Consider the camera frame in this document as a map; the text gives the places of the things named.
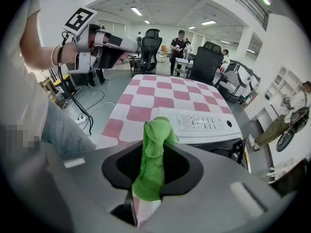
hand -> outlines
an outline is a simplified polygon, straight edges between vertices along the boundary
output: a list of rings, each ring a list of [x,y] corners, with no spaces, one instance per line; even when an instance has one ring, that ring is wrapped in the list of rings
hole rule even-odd
[[[93,47],[94,41],[95,41],[95,34],[92,33],[89,35],[88,45],[89,45],[90,51],[92,52],[92,55],[96,56],[97,51]],[[104,36],[104,43],[106,43],[108,41],[109,41],[109,38],[105,35]],[[58,50],[59,50],[59,47],[54,51],[54,55],[53,55],[53,62],[55,64],[57,63]],[[76,44],[73,41],[67,42],[63,47],[62,56],[61,56],[61,63],[66,64],[66,63],[70,63],[70,62],[75,62],[77,53],[78,53],[78,50],[76,48]]]

window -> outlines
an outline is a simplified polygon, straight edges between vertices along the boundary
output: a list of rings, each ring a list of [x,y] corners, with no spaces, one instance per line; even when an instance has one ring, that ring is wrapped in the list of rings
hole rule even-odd
[[[118,37],[125,37],[125,25],[121,23],[113,23],[113,34]]]
[[[125,24],[106,20],[98,20],[98,23],[103,24],[107,32],[115,36],[125,37]]]

man in black shirt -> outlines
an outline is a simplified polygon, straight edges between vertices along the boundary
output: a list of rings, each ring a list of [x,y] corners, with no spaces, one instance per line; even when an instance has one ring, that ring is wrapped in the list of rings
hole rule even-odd
[[[173,39],[171,43],[171,50],[173,51],[172,57],[171,57],[171,75],[173,74],[174,71],[174,65],[175,65],[175,59],[176,58],[184,58],[184,49],[186,47],[186,42],[184,40],[185,37],[185,31],[180,30],[178,32],[178,37]]]

column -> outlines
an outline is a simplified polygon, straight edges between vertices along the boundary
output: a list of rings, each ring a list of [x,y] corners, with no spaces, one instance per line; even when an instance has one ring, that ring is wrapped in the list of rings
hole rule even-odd
[[[246,51],[248,49],[249,43],[251,42],[252,35],[253,35],[253,30],[249,27],[244,27],[238,49],[234,55],[234,60],[237,60],[240,62],[243,61]]]

pink and white checkered tablecloth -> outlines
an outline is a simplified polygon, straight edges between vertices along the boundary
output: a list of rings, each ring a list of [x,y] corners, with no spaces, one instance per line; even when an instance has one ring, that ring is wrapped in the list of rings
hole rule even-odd
[[[175,76],[136,75],[111,113],[97,149],[142,140],[144,122],[157,117],[159,107],[231,114],[213,86]]]

